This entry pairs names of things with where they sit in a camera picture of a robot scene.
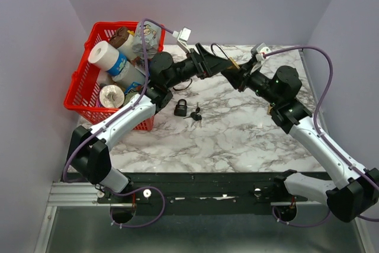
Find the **brass padlock with keys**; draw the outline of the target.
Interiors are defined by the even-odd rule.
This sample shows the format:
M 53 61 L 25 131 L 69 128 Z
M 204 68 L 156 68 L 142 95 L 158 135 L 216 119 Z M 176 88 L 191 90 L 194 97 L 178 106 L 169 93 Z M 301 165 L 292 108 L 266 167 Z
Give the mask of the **brass padlock with keys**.
M 218 48 L 219 51 L 225 56 L 225 58 L 232 63 L 232 66 L 229 67 L 229 69 L 240 69 L 240 66 L 236 63 L 236 61 L 231 56 L 229 56 L 229 54 L 218 43 L 210 44 L 210 49 L 213 55 L 218 56 L 214 49 L 215 47 Z

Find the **black key bunch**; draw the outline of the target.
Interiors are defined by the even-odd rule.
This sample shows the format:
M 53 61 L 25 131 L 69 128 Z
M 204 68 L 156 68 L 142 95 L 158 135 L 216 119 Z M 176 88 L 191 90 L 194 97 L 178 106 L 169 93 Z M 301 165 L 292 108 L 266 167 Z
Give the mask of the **black key bunch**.
M 189 116 L 185 117 L 185 119 L 192 119 L 192 123 L 190 127 L 193 127 L 196 123 L 198 123 L 198 125 L 201 126 L 201 122 L 203 118 L 202 118 L 202 115 L 200 114 L 200 111 L 201 111 L 200 105 L 199 103 L 197 103 L 195 110 L 191 112 Z

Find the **black padlock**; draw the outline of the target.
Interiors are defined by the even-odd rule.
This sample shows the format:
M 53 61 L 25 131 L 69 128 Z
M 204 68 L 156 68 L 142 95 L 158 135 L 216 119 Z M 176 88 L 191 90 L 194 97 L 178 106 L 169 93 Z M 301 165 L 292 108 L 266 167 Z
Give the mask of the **black padlock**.
M 185 99 L 178 100 L 174 109 L 174 115 L 178 117 L 187 116 L 187 101 Z

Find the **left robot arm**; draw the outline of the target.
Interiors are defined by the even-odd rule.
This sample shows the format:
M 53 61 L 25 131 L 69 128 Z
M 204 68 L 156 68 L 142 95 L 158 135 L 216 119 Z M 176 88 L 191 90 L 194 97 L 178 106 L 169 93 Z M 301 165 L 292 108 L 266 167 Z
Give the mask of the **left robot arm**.
M 78 126 L 72 133 L 67 163 L 93 185 L 111 189 L 119 203 L 131 197 L 130 180 L 111 165 L 110 150 L 126 133 L 165 108 L 173 97 L 170 88 L 193 76 L 209 78 L 232 66 L 197 43 L 184 60 L 175 62 L 158 52 L 149 65 L 149 83 L 123 108 L 90 129 Z

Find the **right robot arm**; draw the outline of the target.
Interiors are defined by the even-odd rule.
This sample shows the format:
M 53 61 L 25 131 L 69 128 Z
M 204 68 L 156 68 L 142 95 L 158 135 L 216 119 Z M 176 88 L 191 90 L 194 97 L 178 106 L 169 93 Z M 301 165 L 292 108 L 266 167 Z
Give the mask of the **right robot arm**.
M 268 78 L 250 63 L 222 72 L 232 87 L 239 92 L 246 88 L 271 106 L 274 123 L 286 134 L 300 142 L 329 175 L 320 180 L 294 170 L 285 171 L 275 179 L 272 193 L 284 201 L 301 196 L 324 204 L 343 222 L 350 222 L 378 201 L 378 169 L 367 169 L 348 156 L 320 127 L 315 115 L 298 99 L 302 86 L 298 72 L 281 66 Z

